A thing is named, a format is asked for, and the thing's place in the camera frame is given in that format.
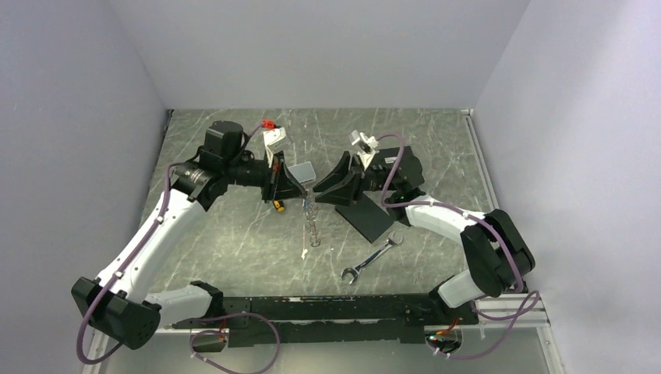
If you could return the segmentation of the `black box with label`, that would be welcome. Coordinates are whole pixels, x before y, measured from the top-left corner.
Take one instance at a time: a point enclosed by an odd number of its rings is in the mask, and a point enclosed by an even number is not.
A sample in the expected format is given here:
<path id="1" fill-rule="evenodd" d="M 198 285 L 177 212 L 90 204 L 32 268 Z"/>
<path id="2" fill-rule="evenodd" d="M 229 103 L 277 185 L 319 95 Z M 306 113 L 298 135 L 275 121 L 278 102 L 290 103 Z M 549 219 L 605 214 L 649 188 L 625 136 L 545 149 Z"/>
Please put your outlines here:
<path id="1" fill-rule="evenodd" d="M 386 169 L 389 175 L 399 152 L 398 147 L 385 148 L 380 150 L 375 156 L 375 162 Z M 400 163 L 395 171 L 392 183 L 399 181 L 408 181 L 411 183 L 423 183 L 422 164 L 419 158 L 412 152 L 410 146 L 405 146 L 403 154 L 400 157 Z"/>

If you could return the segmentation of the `silver combination wrench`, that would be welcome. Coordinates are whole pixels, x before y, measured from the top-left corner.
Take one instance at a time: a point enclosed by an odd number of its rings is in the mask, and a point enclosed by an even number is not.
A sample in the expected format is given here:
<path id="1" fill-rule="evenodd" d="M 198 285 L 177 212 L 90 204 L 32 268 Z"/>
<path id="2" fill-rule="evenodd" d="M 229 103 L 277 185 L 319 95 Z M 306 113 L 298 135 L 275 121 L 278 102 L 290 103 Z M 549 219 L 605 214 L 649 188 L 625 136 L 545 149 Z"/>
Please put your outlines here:
<path id="1" fill-rule="evenodd" d="M 398 231 L 392 231 L 386 238 L 385 242 L 370 256 L 363 260 L 359 265 L 354 267 L 347 267 L 341 273 L 341 279 L 344 280 L 347 276 L 351 277 L 350 284 L 354 284 L 361 274 L 361 272 L 373 263 L 376 259 L 381 257 L 390 248 L 400 245 L 404 241 L 403 234 Z"/>

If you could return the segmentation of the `aluminium frame rail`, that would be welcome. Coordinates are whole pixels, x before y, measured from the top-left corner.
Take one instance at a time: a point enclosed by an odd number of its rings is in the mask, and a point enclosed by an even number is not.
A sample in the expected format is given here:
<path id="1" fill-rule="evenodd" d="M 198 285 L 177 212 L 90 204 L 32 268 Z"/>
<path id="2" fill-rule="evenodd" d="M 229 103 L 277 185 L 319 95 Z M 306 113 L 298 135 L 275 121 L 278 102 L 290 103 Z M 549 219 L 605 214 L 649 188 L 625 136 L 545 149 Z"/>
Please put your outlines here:
<path id="1" fill-rule="evenodd" d="M 150 294 L 141 302 L 105 295 L 97 307 L 91 296 L 76 296 L 90 326 L 117 342 L 121 355 L 145 359 L 156 333 L 188 333 L 195 346 L 249 348 L 258 344 L 311 344 L 397 340 L 428 344 L 437 354 L 466 359 L 461 331 L 537 328 L 546 364 L 564 367 L 550 334 L 538 292 L 483 298 L 456 308 L 431 294 L 228 297 L 204 283 Z"/>

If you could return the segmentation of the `black rectangular pad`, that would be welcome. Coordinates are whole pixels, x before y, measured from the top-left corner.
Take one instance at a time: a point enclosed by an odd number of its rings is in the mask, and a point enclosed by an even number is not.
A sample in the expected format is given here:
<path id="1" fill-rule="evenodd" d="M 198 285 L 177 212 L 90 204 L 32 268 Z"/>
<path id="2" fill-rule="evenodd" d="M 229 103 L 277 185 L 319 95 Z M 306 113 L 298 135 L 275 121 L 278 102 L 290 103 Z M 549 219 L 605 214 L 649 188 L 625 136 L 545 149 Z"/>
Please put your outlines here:
<path id="1" fill-rule="evenodd" d="M 370 244 L 386 233 L 394 223 L 387 212 L 365 195 L 349 206 L 337 205 L 334 209 Z"/>

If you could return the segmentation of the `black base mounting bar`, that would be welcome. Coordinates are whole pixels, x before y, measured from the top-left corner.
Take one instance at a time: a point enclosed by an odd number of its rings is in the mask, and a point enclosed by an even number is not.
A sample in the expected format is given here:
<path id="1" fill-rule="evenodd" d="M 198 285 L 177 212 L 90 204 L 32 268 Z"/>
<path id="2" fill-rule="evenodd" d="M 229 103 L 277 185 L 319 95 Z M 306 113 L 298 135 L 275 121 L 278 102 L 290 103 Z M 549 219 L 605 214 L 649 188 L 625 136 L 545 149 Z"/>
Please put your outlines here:
<path id="1" fill-rule="evenodd" d="M 232 348 L 257 344 L 331 343 L 396 340 L 421 344 L 447 327 L 474 326 L 479 318 L 470 304 L 447 307 L 427 293 L 393 295 L 327 295 L 224 297 L 223 306 L 203 321 L 184 319 L 177 330 L 223 326 Z"/>

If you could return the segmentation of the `yellow black screwdriver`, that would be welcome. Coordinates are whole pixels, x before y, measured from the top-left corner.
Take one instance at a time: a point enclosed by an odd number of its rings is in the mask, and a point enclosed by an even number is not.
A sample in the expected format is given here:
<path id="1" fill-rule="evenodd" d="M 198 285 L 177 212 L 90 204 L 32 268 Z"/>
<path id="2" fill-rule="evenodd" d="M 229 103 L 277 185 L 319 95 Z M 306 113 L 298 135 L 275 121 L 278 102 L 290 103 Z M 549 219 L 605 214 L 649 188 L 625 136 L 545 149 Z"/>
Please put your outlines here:
<path id="1" fill-rule="evenodd" d="M 285 212 L 285 210 L 286 210 L 286 207 L 285 207 L 284 202 L 283 202 L 282 200 L 277 200 L 277 199 L 274 200 L 274 201 L 273 201 L 273 206 L 274 206 L 274 209 L 275 209 L 278 213 L 283 213 L 283 212 Z"/>

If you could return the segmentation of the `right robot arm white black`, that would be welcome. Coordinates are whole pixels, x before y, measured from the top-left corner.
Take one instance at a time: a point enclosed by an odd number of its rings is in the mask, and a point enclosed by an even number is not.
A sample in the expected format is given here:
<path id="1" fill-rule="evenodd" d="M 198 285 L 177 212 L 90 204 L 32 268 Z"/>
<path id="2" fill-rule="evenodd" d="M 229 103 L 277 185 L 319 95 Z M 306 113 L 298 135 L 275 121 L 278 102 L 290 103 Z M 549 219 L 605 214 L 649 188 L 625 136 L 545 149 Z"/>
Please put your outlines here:
<path id="1" fill-rule="evenodd" d="M 513 286 L 520 287 L 536 261 L 507 212 L 459 209 L 423 192 L 424 182 L 422 163 L 407 146 L 402 157 L 395 148 L 379 152 L 367 168 L 358 156 L 344 152 L 313 191 L 319 203 L 356 207 L 364 192 L 386 190 L 390 195 L 385 211 L 393 221 L 461 245 L 467 270 L 438 284 L 437 297 L 429 303 L 433 319 L 449 323 L 461 305 L 484 296 L 497 298 Z"/>

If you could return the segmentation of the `small white grey box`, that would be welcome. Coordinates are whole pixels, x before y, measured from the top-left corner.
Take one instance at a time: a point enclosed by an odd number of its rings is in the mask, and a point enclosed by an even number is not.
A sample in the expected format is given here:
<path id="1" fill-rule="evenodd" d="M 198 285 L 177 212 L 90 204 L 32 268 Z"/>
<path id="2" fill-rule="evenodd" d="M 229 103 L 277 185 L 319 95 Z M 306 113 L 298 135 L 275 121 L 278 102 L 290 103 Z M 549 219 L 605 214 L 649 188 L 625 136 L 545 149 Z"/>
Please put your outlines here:
<path id="1" fill-rule="evenodd" d="M 308 185 L 316 181 L 316 172 L 310 161 L 289 166 L 288 171 L 301 185 Z"/>

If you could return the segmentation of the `bunch of steel keyrings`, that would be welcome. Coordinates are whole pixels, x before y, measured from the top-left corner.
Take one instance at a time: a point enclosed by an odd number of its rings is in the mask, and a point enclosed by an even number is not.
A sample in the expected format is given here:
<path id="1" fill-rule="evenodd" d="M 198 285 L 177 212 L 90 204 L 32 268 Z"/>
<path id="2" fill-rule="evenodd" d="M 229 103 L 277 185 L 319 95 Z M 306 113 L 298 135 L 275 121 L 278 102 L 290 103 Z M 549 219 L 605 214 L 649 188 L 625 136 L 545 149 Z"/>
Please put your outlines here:
<path id="1" fill-rule="evenodd" d="M 303 197 L 303 201 L 306 201 L 308 204 L 308 210 L 303 211 L 305 219 L 306 219 L 306 224 L 309 230 L 309 241 L 310 241 L 310 246 L 313 248 L 317 248 L 321 244 L 320 236 L 319 236 L 319 231 L 316 226 L 316 221 L 317 221 L 317 214 L 318 214 L 318 209 L 316 206 L 316 201 L 314 197 L 314 193 L 311 189 L 306 190 L 306 195 Z"/>

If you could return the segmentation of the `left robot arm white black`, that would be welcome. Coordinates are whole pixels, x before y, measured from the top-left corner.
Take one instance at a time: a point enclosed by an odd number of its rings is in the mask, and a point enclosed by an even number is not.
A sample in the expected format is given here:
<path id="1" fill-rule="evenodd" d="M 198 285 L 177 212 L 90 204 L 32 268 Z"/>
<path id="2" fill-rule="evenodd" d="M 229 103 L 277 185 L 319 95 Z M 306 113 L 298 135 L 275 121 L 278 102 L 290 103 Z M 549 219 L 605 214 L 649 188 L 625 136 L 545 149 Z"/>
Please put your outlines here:
<path id="1" fill-rule="evenodd" d="M 136 350 L 163 325 L 185 319 L 218 325 L 223 294 L 209 284 L 195 281 L 163 295 L 149 290 L 181 237 L 229 186 L 258 188 L 265 203 L 303 197 L 305 189 L 285 164 L 287 140 L 285 128 L 272 121 L 251 132 L 216 121 L 192 158 L 169 164 L 157 205 L 126 247 L 96 277 L 72 286 L 83 316 L 77 344 L 89 326 Z"/>

